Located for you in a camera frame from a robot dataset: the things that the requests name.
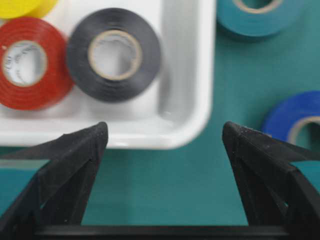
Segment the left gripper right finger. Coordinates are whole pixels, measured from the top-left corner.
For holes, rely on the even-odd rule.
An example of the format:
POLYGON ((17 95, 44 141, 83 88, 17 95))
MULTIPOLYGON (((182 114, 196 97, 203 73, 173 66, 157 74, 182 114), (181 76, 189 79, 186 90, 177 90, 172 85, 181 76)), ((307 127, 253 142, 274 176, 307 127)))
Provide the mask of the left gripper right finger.
POLYGON ((282 227, 295 240, 320 238, 320 193, 296 164, 312 152, 228 121, 222 141, 249 226, 282 227))

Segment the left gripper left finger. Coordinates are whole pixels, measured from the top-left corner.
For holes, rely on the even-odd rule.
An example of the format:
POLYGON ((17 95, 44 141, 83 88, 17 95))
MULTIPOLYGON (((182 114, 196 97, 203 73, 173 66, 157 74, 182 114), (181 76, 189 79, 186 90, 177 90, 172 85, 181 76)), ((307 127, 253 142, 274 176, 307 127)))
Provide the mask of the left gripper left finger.
POLYGON ((30 240, 38 227, 79 225, 108 144, 99 122, 0 157, 0 237, 30 240))

